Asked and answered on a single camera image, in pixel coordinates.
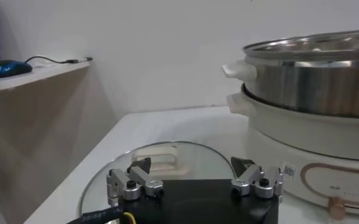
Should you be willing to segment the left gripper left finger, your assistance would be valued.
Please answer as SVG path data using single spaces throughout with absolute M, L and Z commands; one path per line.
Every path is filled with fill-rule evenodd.
M 145 158 L 134 161 L 124 172 L 121 169 L 111 169 L 106 176 L 107 201 L 111 207 L 120 200 L 137 201 L 143 195 L 161 199 L 164 195 L 163 181 L 149 175 L 151 159 Z

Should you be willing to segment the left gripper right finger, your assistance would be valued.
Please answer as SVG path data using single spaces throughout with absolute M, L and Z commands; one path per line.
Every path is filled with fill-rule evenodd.
M 235 178 L 231 180 L 232 190 L 240 197 L 254 194 L 262 200 L 276 198 L 282 202 L 283 173 L 279 167 L 264 170 L 250 159 L 231 157 Z

